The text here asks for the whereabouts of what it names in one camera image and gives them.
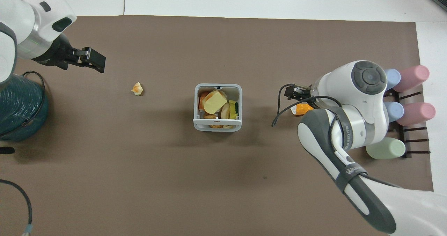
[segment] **light green bottle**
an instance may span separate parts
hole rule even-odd
[[[385,137],[378,143],[367,145],[366,151],[375,159],[392,159],[404,155],[405,145],[401,140]]]

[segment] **teal spool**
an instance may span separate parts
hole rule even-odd
[[[40,129],[48,115],[48,99],[42,87],[21,75],[13,75],[0,92],[0,141],[21,141]],[[21,126],[39,112],[26,126]]]

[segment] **brown mat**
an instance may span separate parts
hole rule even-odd
[[[359,59],[419,64],[414,23],[103,16],[65,33],[107,64],[105,74],[17,64],[16,74],[40,72],[51,98],[43,128],[0,161],[1,178],[31,198],[34,235],[384,235],[301,147],[299,118],[270,123],[284,84]],[[142,96],[130,92],[136,82]],[[240,131],[194,129],[198,83],[241,85]],[[374,177],[433,188],[429,155],[350,153]],[[0,185],[0,199],[0,234],[19,235],[22,197]]]

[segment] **small white bin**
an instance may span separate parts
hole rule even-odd
[[[227,100],[236,101],[239,105],[239,113],[234,119],[204,119],[205,112],[198,109],[200,94],[202,92],[211,92],[213,90],[222,90],[227,95]],[[241,129],[242,126],[242,88],[237,84],[217,84],[217,83],[200,83],[196,86],[194,92],[194,128],[199,131],[214,132],[234,132]],[[234,125],[233,129],[211,128],[209,125]]]

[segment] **crumpled food piece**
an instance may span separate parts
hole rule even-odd
[[[136,96],[140,96],[143,91],[141,84],[137,82],[131,90]]]

